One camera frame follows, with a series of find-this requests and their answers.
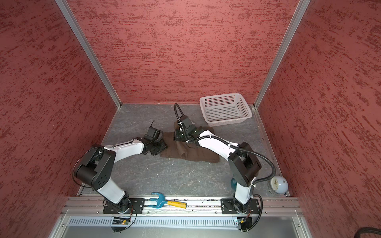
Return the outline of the brown trousers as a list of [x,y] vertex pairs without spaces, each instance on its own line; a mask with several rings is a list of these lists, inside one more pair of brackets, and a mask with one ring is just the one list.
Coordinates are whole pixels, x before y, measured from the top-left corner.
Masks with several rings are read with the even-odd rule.
[[162,158],[209,163],[218,163],[220,161],[220,156],[207,148],[175,141],[174,132],[165,132],[163,138],[167,144],[167,149],[160,153],[160,157]]

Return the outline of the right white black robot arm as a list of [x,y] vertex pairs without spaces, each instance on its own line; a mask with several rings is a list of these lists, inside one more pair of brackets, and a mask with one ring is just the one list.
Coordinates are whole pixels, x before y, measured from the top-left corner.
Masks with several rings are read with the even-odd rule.
[[248,211],[251,201],[251,190],[262,166],[251,147],[243,142],[241,144],[224,140],[211,131],[196,127],[187,117],[177,117],[179,129],[175,130],[174,140],[195,144],[206,148],[228,161],[233,179],[236,182],[233,197],[235,211],[244,214]]

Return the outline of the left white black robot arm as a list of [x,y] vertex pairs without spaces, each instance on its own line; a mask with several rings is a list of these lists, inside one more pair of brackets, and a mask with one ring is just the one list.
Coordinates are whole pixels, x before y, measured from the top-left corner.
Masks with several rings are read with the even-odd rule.
[[158,155],[167,149],[161,140],[135,138],[117,145],[93,145],[73,168],[72,177],[88,185],[104,197],[106,202],[119,214],[132,212],[129,195],[112,179],[114,164],[135,155]]

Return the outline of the white plastic basket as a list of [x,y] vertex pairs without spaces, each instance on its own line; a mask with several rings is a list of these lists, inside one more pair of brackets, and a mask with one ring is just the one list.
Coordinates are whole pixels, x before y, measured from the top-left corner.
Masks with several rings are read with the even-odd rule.
[[245,98],[239,93],[201,97],[199,104],[209,127],[242,123],[253,116]]

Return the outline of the blue yellow garden fork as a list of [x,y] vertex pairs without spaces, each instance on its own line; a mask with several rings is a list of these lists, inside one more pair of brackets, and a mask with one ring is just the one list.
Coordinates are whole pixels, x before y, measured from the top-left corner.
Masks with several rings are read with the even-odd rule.
[[159,208],[164,207],[164,205],[167,204],[167,205],[178,207],[178,208],[182,208],[182,209],[186,209],[187,208],[187,204],[186,203],[179,202],[179,201],[167,200],[165,198],[164,194],[162,194],[162,193],[153,192],[153,193],[151,193],[151,196],[153,196],[153,197],[150,198],[149,201],[154,201],[154,202],[156,202],[156,204],[155,205],[151,204],[151,205],[148,205],[147,207],[159,209]]

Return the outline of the teal small bottle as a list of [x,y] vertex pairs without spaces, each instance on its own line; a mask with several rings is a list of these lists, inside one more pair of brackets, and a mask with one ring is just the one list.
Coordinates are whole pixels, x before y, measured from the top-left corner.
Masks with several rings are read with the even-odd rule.
[[237,189],[237,182],[234,178],[231,179],[231,187],[234,191]]

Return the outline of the white round alarm clock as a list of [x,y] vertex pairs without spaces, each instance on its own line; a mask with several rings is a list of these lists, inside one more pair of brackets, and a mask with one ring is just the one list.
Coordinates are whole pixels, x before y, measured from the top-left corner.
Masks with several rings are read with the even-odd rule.
[[288,191],[288,182],[282,176],[274,176],[268,182],[268,188],[271,193],[285,194]]

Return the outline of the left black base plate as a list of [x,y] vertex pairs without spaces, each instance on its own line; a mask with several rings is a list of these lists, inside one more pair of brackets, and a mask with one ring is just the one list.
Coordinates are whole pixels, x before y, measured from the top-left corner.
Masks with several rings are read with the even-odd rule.
[[136,212],[141,214],[144,208],[144,198],[126,198],[115,204],[108,199],[103,200],[103,214],[127,215]]

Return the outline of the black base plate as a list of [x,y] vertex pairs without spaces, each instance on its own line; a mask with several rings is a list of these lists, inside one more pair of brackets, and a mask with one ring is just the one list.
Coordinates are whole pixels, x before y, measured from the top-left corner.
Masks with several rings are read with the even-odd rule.
[[222,198],[220,200],[222,214],[255,214],[260,213],[257,199],[250,198],[246,204],[240,203],[236,198]]
[[103,200],[103,214],[127,215],[136,212],[141,214],[144,208],[144,198],[126,198],[115,204],[108,199]]

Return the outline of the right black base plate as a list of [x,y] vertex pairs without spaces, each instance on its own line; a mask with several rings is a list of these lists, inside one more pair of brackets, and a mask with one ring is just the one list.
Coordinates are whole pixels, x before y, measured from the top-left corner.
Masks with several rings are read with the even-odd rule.
[[220,200],[222,214],[255,214],[260,213],[257,199],[250,198],[246,204],[240,203],[236,198],[222,198]]

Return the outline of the left aluminium corner post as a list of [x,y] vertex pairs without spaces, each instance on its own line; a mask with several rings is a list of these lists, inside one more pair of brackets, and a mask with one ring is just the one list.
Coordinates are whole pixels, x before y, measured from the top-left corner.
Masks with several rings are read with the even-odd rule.
[[123,103],[120,100],[119,96],[117,95],[109,77],[107,76],[105,70],[103,69],[99,59],[97,58],[94,50],[92,49],[90,43],[88,42],[83,30],[81,29],[78,21],[76,20],[71,8],[69,7],[69,4],[67,1],[64,0],[55,0],[56,4],[59,7],[59,10],[63,14],[65,20],[69,24],[72,32],[75,34],[78,42],[82,46],[84,52],[86,53],[88,59],[90,60],[92,66],[94,67],[95,71],[97,72],[99,78],[101,79],[102,83],[104,84],[106,90],[108,91],[109,95],[113,99],[117,109],[119,110]]

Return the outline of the aluminium corner post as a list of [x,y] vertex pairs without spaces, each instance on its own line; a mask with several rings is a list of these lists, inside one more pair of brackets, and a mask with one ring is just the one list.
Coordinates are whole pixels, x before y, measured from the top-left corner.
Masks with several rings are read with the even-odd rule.
[[300,0],[298,2],[298,5],[295,9],[295,12],[290,20],[290,23],[287,27],[287,30],[283,36],[283,39],[281,41],[281,44],[279,46],[279,49],[277,50],[277,53],[275,55],[275,58],[271,64],[271,67],[268,71],[268,74],[265,78],[265,81],[259,91],[259,94],[255,100],[255,103],[254,103],[254,110],[258,110],[259,107],[260,107],[260,104],[262,102],[262,100],[264,99],[265,97],[265,94],[273,80],[273,77],[275,76],[276,72],[277,72],[277,69],[278,67],[280,66],[280,63],[295,35],[295,32],[296,30],[298,29],[298,26],[310,4],[310,0]]
[[69,4],[67,1],[64,0],[55,0],[56,4],[59,7],[59,10],[63,14],[65,20],[69,24],[72,32],[75,34],[78,42],[82,46],[84,52],[86,53],[88,59],[90,60],[92,66],[94,67],[95,71],[97,72],[99,78],[101,79],[102,83],[104,84],[106,90],[108,91],[109,95],[113,99],[117,109],[119,110],[123,103],[120,100],[119,96],[117,95],[109,77],[107,76],[105,70],[103,69],[99,59],[97,58],[94,50],[92,49],[90,43],[88,42],[83,30],[81,29],[78,21],[76,20],[71,8],[69,7]]

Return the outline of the right aluminium corner post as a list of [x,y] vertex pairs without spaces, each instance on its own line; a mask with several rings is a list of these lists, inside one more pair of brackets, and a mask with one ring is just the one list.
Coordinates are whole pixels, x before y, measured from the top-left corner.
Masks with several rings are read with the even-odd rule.
[[279,46],[279,49],[277,50],[277,53],[275,55],[275,58],[271,64],[271,67],[268,71],[268,74],[265,78],[265,81],[259,91],[259,94],[255,100],[255,103],[254,103],[254,110],[258,110],[259,107],[260,107],[260,104],[262,102],[262,100],[264,99],[265,97],[265,94],[273,80],[273,77],[275,76],[276,72],[277,72],[277,69],[278,67],[280,66],[280,63],[295,35],[295,32],[296,30],[298,29],[298,26],[310,4],[310,0],[300,0],[298,2],[298,5],[295,9],[295,12],[290,20],[290,23],[287,27],[287,30],[283,36],[283,39],[281,41],[281,44]]

